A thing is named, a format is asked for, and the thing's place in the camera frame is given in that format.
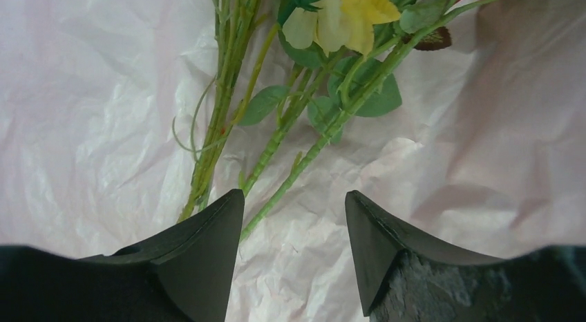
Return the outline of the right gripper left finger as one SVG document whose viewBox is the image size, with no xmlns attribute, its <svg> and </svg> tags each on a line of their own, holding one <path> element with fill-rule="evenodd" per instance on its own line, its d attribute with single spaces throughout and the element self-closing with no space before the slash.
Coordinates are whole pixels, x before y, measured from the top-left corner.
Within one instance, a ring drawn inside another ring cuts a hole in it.
<svg viewBox="0 0 586 322">
<path fill-rule="evenodd" d="M 203 211 L 110 256 L 1 247 L 2 321 L 224 321 L 245 198 Z"/>
</svg>

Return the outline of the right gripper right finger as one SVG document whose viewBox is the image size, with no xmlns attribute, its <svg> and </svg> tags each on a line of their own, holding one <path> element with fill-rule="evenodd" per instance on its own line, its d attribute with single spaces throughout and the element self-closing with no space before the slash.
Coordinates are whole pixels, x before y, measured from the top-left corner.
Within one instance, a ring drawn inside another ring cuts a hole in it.
<svg viewBox="0 0 586 322">
<path fill-rule="evenodd" d="M 393 216 L 359 191 L 345 212 L 371 321 L 584 321 L 585 248 L 513 258 L 473 252 Z"/>
</svg>

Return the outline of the pink tissue paper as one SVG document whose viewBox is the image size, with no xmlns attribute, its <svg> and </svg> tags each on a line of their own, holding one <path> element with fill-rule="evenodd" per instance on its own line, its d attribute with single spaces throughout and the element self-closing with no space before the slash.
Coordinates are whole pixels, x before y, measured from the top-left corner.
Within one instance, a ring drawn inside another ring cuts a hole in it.
<svg viewBox="0 0 586 322">
<path fill-rule="evenodd" d="M 228 321 L 362 321 L 353 189 L 510 257 L 585 243 L 585 0 L 500 0 L 412 52 L 239 250 Z M 210 0 L 1 0 L 1 242 L 112 254 L 174 224 L 216 71 Z"/>
</svg>

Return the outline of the yellow pink flower bunch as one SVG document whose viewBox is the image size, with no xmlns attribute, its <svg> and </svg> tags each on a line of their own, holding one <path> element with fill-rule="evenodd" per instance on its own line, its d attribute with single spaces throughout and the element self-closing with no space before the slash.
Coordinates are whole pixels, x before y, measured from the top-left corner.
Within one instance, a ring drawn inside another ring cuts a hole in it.
<svg viewBox="0 0 586 322">
<path fill-rule="evenodd" d="M 393 72 L 413 50 L 448 48 L 447 23 L 498 0 L 211 0 L 216 74 L 205 138 L 180 146 L 194 160 L 185 221 L 208 204 L 216 164 L 235 126 L 275 114 L 276 128 L 238 187 L 249 193 L 302 114 L 319 138 L 242 231 L 246 238 L 353 117 L 380 117 L 401 105 Z"/>
</svg>

